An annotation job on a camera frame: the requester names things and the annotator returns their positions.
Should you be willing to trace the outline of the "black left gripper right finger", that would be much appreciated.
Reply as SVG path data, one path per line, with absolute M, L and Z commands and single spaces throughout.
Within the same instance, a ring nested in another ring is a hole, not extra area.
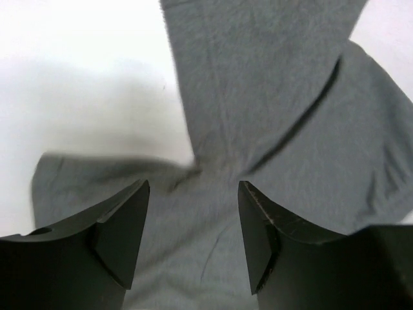
M 238 206 L 250 288 L 260 309 L 411 309 L 412 227 L 343 235 L 272 202 L 247 181 Z

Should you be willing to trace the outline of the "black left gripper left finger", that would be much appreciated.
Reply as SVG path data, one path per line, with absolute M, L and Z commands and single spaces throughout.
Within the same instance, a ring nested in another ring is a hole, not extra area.
M 131 288 L 150 187 L 22 236 L 1 238 L 2 309 L 120 309 Z

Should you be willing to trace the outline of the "grey shorts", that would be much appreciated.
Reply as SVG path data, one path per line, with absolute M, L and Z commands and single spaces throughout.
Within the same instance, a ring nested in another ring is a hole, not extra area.
M 195 155 L 41 157 L 35 223 L 80 212 L 138 179 L 150 201 L 125 309 L 256 309 L 241 180 L 327 229 L 412 210 L 412 103 L 349 39 L 364 1 L 162 1 Z

